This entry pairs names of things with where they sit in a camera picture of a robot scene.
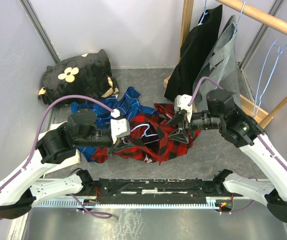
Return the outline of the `light blue wire hanger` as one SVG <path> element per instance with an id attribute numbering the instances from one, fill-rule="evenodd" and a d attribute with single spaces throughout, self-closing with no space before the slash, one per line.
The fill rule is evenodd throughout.
<path id="1" fill-rule="evenodd" d="M 139 130 L 139 137 L 135 137 L 135 132 Z M 146 146 L 160 141 L 157 133 L 153 132 L 153 128 L 149 123 L 136 125 L 130 130 L 132 136 L 130 142 L 134 146 Z"/>

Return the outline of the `red black plaid shirt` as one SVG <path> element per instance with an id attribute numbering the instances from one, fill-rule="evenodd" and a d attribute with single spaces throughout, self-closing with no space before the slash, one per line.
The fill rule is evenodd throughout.
<path id="1" fill-rule="evenodd" d="M 160 141 L 144 146 L 136 145 L 135 147 L 146 148 L 147 152 L 155 154 L 158 157 L 158 162 L 156 163 L 159 164 L 186 155 L 201 131 L 196 130 L 195 136 L 188 135 L 188 144 L 168 139 L 168 135 L 178 128 L 177 125 L 167 124 L 168 120 L 175 115 L 174 105 L 171 103 L 155 103 L 154 107 L 158 115 L 140 113 L 130 120 L 130 129 L 139 124 L 150 124 L 152 131 L 158 134 Z M 139 130 L 135 131 L 134 136 L 139 138 Z"/>

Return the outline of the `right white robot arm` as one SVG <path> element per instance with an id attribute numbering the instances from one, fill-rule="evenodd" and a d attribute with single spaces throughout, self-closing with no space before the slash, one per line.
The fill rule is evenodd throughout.
<path id="1" fill-rule="evenodd" d="M 208 109 L 193 112 L 192 96 L 178 95 L 174 100 L 175 115 L 168 124 L 178 129 L 169 137 L 187 142 L 188 133 L 217 129 L 220 135 L 246 154 L 269 179 L 269 183 L 241 177 L 231 170 L 222 170 L 213 182 L 213 191 L 220 196 L 239 194 L 266 206 L 278 220 L 287 223 L 287 161 L 273 146 L 254 118 L 235 104 L 225 89 L 207 93 Z"/>

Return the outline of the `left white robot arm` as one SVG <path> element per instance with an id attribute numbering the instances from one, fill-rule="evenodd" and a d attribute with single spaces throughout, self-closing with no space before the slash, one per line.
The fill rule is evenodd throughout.
<path id="1" fill-rule="evenodd" d="M 0 220 L 13 220 L 37 204 L 63 195 L 86 196 L 93 192 L 94 181 L 87 170 L 48 183 L 36 181 L 65 160 L 75 157 L 78 147 L 114 149 L 131 133 L 129 121 L 115 109 L 108 129 L 99 129 L 97 115 L 82 109 L 57 128 L 38 139 L 30 155 L 9 176 L 0 181 Z"/>

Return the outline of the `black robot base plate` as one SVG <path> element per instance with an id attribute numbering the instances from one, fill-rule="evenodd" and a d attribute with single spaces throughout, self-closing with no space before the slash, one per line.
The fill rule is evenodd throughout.
<path id="1" fill-rule="evenodd" d="M 207 197 L 230 198 L 220 177 L 192 179 L 108 179 L 94 180 L 82 197 L 98 198 L 100 204 L 154 205 L 204 204 Z"/>

